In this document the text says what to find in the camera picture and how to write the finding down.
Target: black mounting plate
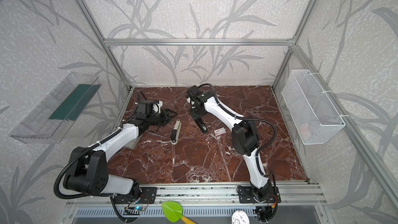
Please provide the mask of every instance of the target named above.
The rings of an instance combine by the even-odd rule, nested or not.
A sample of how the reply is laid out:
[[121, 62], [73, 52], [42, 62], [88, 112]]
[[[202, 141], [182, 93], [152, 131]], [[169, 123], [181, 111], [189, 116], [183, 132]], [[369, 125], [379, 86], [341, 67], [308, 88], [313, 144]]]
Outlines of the black mounting plate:
[[[140, 198], [136, 204], [154, 204], [155, 203], [155, 198], [156, 198], [156, 187], [140, 187], [142, 190], [143, 196]], [[128, 204], [129, 201], [131, 201], [131, 198], [126, 197], [125, 195], [115, 195], [114, 198], [115, 204]]]
[[[240, 203], [258, 203], [258, 201], [256, 201], [254, 199], [253, 196], [253, 189], [251, 188], [251, 186], [238, 186], [236, 188], [236, 191], [239, 194], [239, 202]], [[279, 189], [278, 187], [276, 187], [276, 193], [274, 190], [274, 187], [271, 188], [271, 190], [269, 191], [268, 195], [267, 195], [267, 199], [264, 203], [275, 203], [275, 197], [273, 195], [276, 195], [278, 203], [281, 202], [281, 196], [279, 195]]]

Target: robotic arm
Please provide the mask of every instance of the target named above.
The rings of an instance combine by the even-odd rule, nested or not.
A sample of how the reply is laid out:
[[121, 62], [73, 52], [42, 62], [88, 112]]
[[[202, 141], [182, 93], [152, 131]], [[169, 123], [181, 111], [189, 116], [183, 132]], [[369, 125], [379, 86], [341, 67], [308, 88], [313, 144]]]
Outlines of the robotic arm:
[[[212, 87], [211, 84], [203, 84], [201, 86], [204, 85]], [[187, 91], [187, 101], [191, 105], [189, 112], [192, 118], [203, 133], [207, 132], [207, 128], [201, 117], [207, 113], [216, 116], [232, 131], [233, 147], [236, 152], [243, 156], [249, 170], [253, 196], [258, 202], [265, 201], [272, 190], [272, 184], [269, 178], [266, 177], [259, 156], [259, 149], [261, 149], [259, 146], [260, 136], [254, 123], [255, 119], [245, 118], [227, 107], [216, 98], [213, 87], [213, 92], [202, 92], [199, 87], [192, 86]]]
[[[54, 184], [54, 193], [62, 199], [72, 199], [87, 195], [109, 196], [126, 195], [138, 199], [141, 194], [138, 182], [129, 178], [108, 174], [109, 159], [130, 141], [141, 136], [150, 126], [165, 126], [176, 112], [162, 109], [163, 102], [142, 100], [137, 102], [135, 117], [130, 116], [115, 132], [89, 147], [77, 147], [70, 155], [69, 164], [61, 171]], [[66, 189], [80, 192], [77, 195], [64, 195], [59, 191], [63, 177]]]

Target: green shovel blade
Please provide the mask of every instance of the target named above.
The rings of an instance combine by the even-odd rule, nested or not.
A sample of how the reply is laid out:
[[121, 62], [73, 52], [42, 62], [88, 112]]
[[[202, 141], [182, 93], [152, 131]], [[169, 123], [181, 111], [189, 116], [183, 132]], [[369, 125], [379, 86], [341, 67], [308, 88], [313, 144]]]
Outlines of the green shovel blade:
[[162, 209], [166, 218], [171, 222], [176, 222], [182, 217], [182, 206], [178, 202], [163, 202]]

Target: white label sticker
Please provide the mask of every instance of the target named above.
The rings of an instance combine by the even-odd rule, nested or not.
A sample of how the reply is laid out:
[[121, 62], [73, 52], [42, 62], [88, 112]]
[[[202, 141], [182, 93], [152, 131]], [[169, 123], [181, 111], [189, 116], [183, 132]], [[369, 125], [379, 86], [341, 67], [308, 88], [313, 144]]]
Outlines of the white label sticker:
[[216, 134], [216, 136], [218, 136], [218, 135], [226, 133], [226, 131], [225, 131], [225, 128], [223, 127], [223, 128], [215, 130], [214, 133]]

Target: leaf-patterned wallpaper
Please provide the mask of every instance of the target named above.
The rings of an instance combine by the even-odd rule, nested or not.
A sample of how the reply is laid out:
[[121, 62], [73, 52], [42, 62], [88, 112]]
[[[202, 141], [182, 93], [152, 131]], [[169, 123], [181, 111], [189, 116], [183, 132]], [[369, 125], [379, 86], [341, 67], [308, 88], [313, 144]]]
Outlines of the leaf-patterned wallpaper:
[[[85, 0], [106, 38], [292, 38], [309, 0]], [[113, 47], [132, 85], [271, 85], [287, 47]]]
[[[61, 166], [110, 131], [127, 90], [73, 0], [0, 0], [0, 16], [0, 223], [55, 223]], [[71, 71], [98, 75], [102, 86], [61, 143], [9, 137]]]
[[[320, 0], [298, 41], [396, 179], [397, 13], [397, 0]], [[301, 68], [293, 57], [276, 90], [293, 132], [280, 92], [289, 70]], [[303, 146], [293, 138], [337, 223], [398, 223], [397, 211], [344, 131], [324, 145]]]

